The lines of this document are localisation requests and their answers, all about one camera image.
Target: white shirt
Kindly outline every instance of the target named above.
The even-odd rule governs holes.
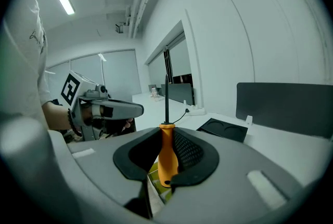
[[[47,123],[51,99],[45,80],[47,40],[37,0],[12,0],[0,30],[0,111]]]

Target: black mesh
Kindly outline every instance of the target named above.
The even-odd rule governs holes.
[[[217,168],[219,154],[206,141],[190,133],[197,131],[174,128],[172,148],[178,159],[178,174],[171,178],[171,188],[193,186],[206,180]]]
[[[203,158],[202,148],[177,132],[174,132],[173,151],[178,158],[179,172],[195,166]]]

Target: white wall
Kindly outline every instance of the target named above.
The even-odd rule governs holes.
[[[141,39],[128,39],[113,30],[121,16],[106,19],[92,16],[80,19],[46,31],[48,43],[47,67],[65,60],[97,52],[135,49],[136,62],[142,92],[148,92],[150,78],[148,66],[144,64],[146,52]]]
[[[305,0],[159,0],[144,28],[147,58],[180,20],[210,112],[235,117],[239,82],[326,83]]]
[[[305,1],[314,16],[324,46],[325,83],[331,85],[333,84],[333,21],[322,0]]]

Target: black pad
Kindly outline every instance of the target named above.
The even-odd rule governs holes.
[[[162,132],[160,128],[155,128],[119,147],[113,155],[113,161],[127,179],[145,181],[161,149]]]
[[[172,148],[178,158],[179,171],[171,178],[172,190],[203,182],[219,164],[220,158],[215,147],[177,127],[173,129]]]

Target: person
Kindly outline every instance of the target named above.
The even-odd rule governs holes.
[[[45,79],[47,38],[39,12],[37,0],[13,0],[4,16],[0,31],[0,111],[32,117],[45,128],[71,129],[68,109],[51,102]],[[84,120],[92,117],[91,107],[82,111]]]

